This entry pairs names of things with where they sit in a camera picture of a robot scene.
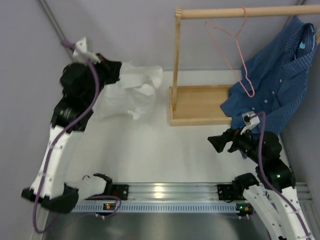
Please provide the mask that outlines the white shirt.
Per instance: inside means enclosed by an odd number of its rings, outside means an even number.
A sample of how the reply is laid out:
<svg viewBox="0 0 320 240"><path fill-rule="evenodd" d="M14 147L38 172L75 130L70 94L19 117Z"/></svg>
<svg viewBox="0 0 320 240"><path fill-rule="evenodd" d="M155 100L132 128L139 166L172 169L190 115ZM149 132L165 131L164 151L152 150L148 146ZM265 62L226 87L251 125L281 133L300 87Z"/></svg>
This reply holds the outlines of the white shirt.
<svg viewBox="0 0 320 240"><path fill-rule="evenodd" d="M138 120L153 108L156 90L162 82L161 66L134 66L131 62L123 62L119 70L119 80L105 85L93 111L99 119L129 115Z"/></svg>

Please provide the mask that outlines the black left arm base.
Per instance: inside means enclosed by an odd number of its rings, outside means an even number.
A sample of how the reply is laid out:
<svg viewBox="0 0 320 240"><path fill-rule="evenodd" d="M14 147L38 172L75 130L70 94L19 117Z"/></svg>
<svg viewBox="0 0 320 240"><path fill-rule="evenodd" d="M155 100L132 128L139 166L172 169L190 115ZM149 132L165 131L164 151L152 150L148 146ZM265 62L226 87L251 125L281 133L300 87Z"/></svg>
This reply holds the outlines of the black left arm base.
<svg viewBox="0 0 320 240"><path fill-rule="evenodd" d="M128 184L113 184L111 188L111 195L118 197L122 201L128 200L129 185Z"/></svg>

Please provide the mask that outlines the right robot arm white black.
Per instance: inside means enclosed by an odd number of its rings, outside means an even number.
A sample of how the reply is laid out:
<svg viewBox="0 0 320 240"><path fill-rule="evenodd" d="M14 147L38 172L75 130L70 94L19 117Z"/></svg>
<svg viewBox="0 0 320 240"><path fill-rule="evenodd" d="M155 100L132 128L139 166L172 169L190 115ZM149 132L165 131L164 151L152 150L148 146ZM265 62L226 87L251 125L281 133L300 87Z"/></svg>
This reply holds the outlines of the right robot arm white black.
<svg viewBox="0 0 320 240"><path fill-rule="evenodd" d="M280 158L282 145L276 134L265 131L258 140L250 130L229 128L207 139L218 153L231 143L229 153L240 151L257 164L256 174L249 172L234 178L232 192L249 202L271 240L315 239L303 214L292 171Z"/></svg>

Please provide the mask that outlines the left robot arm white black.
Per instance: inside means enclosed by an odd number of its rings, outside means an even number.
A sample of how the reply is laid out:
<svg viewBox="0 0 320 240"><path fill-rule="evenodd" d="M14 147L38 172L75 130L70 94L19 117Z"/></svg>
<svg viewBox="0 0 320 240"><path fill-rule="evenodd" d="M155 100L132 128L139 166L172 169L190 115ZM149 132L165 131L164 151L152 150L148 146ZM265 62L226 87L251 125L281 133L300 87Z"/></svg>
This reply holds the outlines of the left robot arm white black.
<svg viewBox="0 0 320 240"><path fill-rule="evenodd" d="M92 102L104 87L120 79L122 63L97 56L98 62L91 65L74 62L63 69L62 98L53 110L45 157L34 182L21 193L24 199L58 214L70 213L81 200L113 199L113 180L105 174L66 182L72 155L93 115Z"/></svg>

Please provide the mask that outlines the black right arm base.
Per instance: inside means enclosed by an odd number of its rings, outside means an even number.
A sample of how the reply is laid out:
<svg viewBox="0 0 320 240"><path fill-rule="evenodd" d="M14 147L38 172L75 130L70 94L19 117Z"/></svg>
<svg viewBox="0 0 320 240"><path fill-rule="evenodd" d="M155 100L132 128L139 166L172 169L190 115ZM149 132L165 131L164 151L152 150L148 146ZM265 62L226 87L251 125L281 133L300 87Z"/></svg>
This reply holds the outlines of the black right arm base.
<svg viewBox="0 0 320 240"><path fill-rule="evenodd" d="M240 190L232 184L218 184L217 193L219 200L227 203L245 200Z"/></svg>

